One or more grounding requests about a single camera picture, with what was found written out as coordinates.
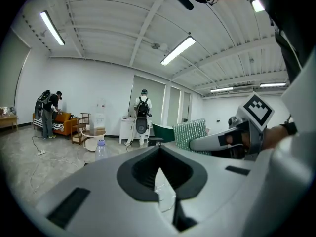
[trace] striped blanket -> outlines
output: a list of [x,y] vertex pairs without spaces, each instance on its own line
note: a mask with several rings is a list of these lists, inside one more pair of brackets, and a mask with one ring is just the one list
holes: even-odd
[[[40,119],[34,119],[33,120],[33,125],[39,126],[43,128],[43,121]],[[53,123],[53,130],[61,130],[62,132],[64,131],[64,124],[58,124],[58,123]]]

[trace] white pants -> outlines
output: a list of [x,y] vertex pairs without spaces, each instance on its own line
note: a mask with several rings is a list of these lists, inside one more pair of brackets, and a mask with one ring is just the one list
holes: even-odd
[[[136,135],[136,132],[137,132],[137,130],[136,130],[136,120],[135,120],[135,122],[134,122],[134,127],[133,127],[133,129],[132,129],[132,131],[131,131],[131,134],[130,134],[129,139],[127,140],[127,143],[128,143],[128,144],[130,144],[130,143],[134,140],[135,135]],[[140,145],[140,146],[143,146],[143,145],[144,145],[144,141],[145,141],[145,133],[143,133],[143,134],[140,135],[139,145]]]

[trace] blue bottle cap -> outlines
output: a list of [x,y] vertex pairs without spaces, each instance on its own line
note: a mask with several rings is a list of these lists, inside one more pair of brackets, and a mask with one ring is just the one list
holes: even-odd
[[105,141],[104,140],[98,140],[98,146],[104,146]]

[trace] bubble wrap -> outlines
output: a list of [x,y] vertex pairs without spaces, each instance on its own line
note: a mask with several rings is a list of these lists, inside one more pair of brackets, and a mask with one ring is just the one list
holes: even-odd
[[177,148],[204,155],[209,154],[207,151],[193,151],[189,147],[191,140],[207,136],[205,119],[177,124],[173,127],[173,131]]

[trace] plastic bottle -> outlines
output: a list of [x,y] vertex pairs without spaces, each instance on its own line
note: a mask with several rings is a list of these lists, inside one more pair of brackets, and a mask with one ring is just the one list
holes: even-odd
[[98,140],[98,146],[95,150],[95,161],[107,158],[108,151],[104,140]]

